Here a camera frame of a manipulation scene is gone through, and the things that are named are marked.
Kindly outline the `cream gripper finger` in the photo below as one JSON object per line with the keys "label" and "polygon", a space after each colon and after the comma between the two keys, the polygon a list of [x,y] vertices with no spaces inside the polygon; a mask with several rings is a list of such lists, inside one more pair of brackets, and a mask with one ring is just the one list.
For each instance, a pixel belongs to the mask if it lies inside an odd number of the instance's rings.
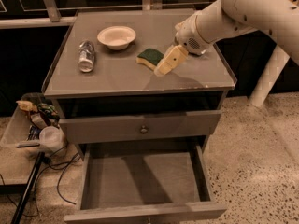
{"label": "cream gripper finger", "polygon": [[177,66],[182,64],[188,57],[189,52],[181,45],[171,46],[158,62],[158,65],[154,69],[154,74],[157,77],[162,77]]}

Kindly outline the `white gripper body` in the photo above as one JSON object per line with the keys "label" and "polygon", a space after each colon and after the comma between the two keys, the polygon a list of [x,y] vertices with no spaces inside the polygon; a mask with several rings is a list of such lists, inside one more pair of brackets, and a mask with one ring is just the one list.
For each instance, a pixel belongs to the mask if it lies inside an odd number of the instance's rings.
{"label": "white gripper body", "polygon": [[184,47],[189,53],[201,56],[210,47],[201,35],[199,22],[202,17],[202,12],[197,11],[185,21],[178,23],[175,26],[176,35],[175,43]]}

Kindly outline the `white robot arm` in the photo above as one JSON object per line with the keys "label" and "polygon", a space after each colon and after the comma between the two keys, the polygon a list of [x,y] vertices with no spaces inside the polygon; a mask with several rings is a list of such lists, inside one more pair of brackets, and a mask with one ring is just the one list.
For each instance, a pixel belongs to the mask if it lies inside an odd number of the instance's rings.
{"label": "white robot arm", "polygon": [[174,45],[157,64],[164,76],[191,54],[202,55],[219,40],[259,30],[299,63],[299,7],[290,0],[217,0],[176,25]]}

